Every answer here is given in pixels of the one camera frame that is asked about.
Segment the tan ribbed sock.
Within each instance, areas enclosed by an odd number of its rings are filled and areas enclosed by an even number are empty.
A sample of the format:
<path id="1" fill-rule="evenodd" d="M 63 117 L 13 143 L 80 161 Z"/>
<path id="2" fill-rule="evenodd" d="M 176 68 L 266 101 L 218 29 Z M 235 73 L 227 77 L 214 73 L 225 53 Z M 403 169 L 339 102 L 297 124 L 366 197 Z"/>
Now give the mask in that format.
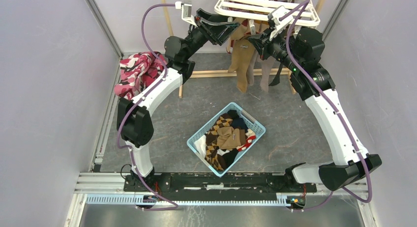
<path id="1" fill-rule="evenodd" d="M 217 130 L 217 146 L 222 150 L 232 150 L 246 143 L 245 131 L 231 126 Z"/>
<path id="2" fill-rule="evenodd" d="M 256 52 L 254 46 L 247 39 L 244 40 L 241 48 L 232 52 L 228 73 L 235 72 L 237 74 L 237 88 L 242 93 L 247 91 L 246 71 L 254 52 Z"/>

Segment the beige pink sock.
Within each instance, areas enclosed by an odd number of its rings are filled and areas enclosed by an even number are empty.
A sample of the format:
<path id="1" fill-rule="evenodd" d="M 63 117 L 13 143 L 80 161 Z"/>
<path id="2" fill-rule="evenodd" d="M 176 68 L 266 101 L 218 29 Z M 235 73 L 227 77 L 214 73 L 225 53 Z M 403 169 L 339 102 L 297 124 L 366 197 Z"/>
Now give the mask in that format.
<path id="1" fill-rule="evenodd" d="M 270 76 L 270 73 L 271 73 L 271 70 L 273 68 L 273 65 L 274 65 L 275 61 L 276 60 L 273 57 L 269 57 L 268 59 L 265 59 L 265 60 L 259 59 L 259 63 L 261 64 L 261 69 L 262 69 L 262 77 L 261 77 L 260 87 L 261 87 L 262 91 L 264 91 L 264 92 L 268 92 L 269 76 Z"/>

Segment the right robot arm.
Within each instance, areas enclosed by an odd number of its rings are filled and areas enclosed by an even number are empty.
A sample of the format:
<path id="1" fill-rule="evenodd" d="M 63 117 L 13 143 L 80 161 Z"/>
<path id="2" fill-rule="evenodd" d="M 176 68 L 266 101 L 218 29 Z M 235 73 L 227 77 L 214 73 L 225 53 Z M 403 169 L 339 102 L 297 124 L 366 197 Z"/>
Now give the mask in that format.
<path id="1" fill-rule="evenodd" d="M 271 30 L 248 38 L 261 57 L 272 57 L 291 70 L 292 87 L 317 119 L 329 144 L 332 160 L 322 164 L 298 164 L 286 169 L 284 186 L 298 191 L 304 183 L 323 184 L 331 191 L 365 179 L 382 164 L 378 154 L 370 154 L 353 131 L 338 98 L 329 72 L 319 63 L 325 49 L 322 34 L 302 28 L 296 37 L 285 40 Z"/>

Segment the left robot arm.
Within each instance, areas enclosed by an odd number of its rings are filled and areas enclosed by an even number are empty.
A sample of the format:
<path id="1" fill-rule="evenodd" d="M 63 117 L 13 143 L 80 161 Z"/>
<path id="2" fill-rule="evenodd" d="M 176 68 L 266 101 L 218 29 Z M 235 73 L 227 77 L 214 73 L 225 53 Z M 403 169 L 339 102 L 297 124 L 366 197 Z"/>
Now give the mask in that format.
<path id="1" fill-rule="evenodd" d="M 190 61 L 190 57 L 207 42 L 223 45 L 240 26 L 232 18 L 202 9 L 198 9 L 191 20 L 193 24 L 186 37 L 170 36 L 166 39 L 164 56 L 167 67 L 162 75 L 133 99 L 121 98 L 119 101 L 117 145 L 128 149 L 135 184 L 145 192 L 154 187 L 154 167 L 149 152 L 149 142 L 154 134 L 152 114 L 172 91 L 191 77 L 195 62 Z"/>

